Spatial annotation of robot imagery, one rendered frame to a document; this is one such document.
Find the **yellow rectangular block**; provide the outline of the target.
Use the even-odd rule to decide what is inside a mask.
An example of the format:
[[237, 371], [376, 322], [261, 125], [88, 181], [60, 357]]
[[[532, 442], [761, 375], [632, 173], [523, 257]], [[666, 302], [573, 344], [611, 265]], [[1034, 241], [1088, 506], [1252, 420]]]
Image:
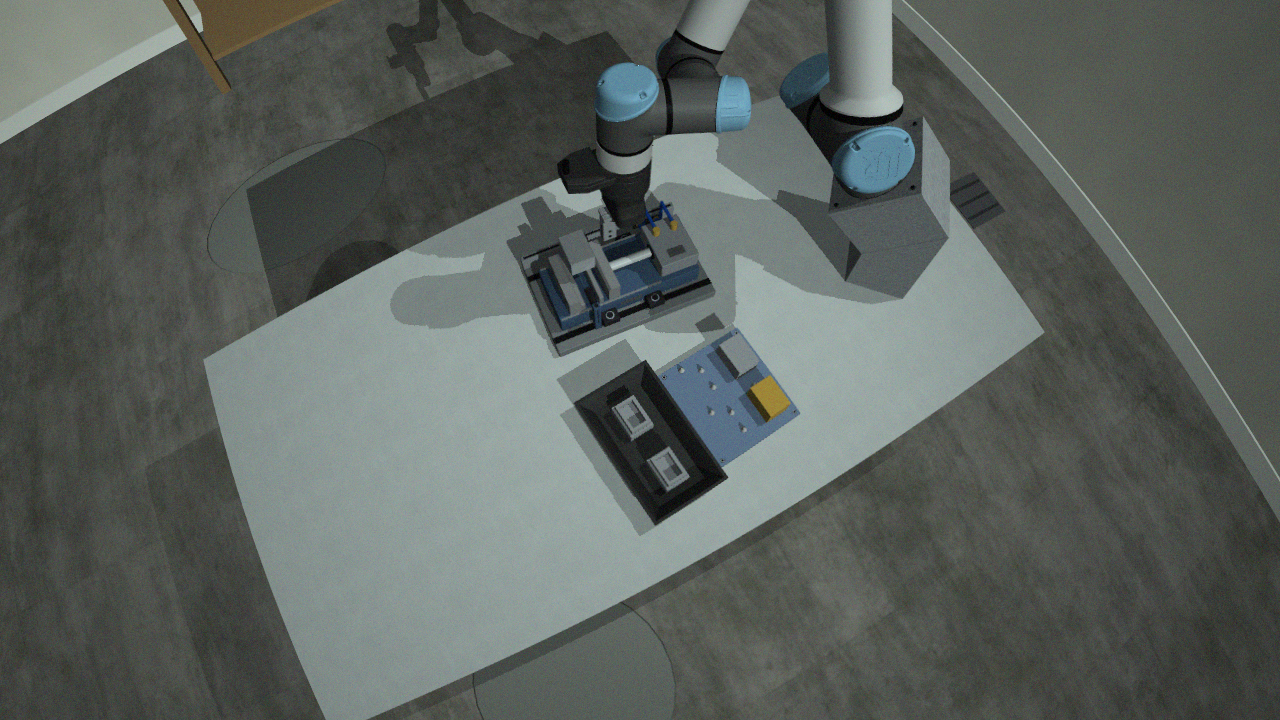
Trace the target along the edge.
[[750, 398], [758, 413], [762, 414], [765, 423], [778, 416], [790, 405], [788, 398], [771, 375], [756, 383], [756, 386], [753, 386], [748, 391], [748, 398]]

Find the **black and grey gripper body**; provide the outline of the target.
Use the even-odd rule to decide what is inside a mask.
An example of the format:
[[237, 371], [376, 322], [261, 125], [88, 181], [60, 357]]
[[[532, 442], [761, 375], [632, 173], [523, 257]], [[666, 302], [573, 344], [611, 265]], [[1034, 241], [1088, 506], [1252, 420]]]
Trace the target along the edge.
[[646, 215], [644, 196], [650, 186], [652, 145], [635, 156], [618, 158], [605, 152], [596, 142], [596, 149], [570, 152], [557, 163], [558, 174], [568, 193], [600, 190], [605, 208], [620, 229], [637, 225]]

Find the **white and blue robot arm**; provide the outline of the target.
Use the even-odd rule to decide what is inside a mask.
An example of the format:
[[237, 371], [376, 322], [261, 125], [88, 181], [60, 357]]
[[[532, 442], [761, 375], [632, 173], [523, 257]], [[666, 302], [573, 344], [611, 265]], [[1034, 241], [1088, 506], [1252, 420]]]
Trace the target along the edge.
[[[675, 33], [657, 49], [658, 79], [631, 61], [602, 72], [594, 108], [605, 152], [628, 158], [646, 151], [654, 135], [748, 127], [746, 81], [719, 76], [716, 65], [749, 3], [689, 0]], [[790, 70], [780, 97], [844, 191], [876, 199], [897, 187], [915, 161], [913, 138], [902, 129], [902, 94], [892, 85], [892, 0], [824, 3], [828, 53]]]

